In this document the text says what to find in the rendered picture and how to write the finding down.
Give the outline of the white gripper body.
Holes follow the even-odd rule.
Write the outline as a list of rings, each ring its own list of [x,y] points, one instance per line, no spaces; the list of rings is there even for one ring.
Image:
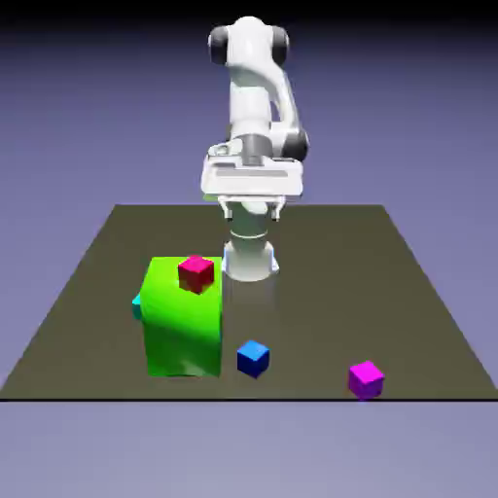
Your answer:
[[[302,175],[297,160],[263,157],[262,165],[244,165],[241,156],[207,157],[200,187],[209,196],[300,196]]]

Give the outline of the small red cube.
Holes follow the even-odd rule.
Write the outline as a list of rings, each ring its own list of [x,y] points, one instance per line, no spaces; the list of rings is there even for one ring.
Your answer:
[[[198,255],[192,255],[180,263],[179,286],[186,291],[202,294],[214,282],[214,263]]]

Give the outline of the small blue cube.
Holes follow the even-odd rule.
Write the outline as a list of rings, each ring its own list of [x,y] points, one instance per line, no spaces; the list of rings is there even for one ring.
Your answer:
[[[254,340],[242,344],[236,353],[237,369],[253,378],[258,378],[269,366],[269,348]]]

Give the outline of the small magenta cube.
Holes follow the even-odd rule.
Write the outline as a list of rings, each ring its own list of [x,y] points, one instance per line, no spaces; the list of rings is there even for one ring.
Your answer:
[[[370,360],[353,365],[348,371],[348,389],[359,400],[378,397],[383,390],[385,375]]]

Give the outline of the large green box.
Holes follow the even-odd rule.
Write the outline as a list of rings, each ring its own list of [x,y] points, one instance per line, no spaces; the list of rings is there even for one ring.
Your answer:
[[[218,376],[222,360],[223,278],[220,257],[208,259],[214,282],[201,294],[180,286],[180,256],[154,257],[140,291],[140,317],[150,376]]]

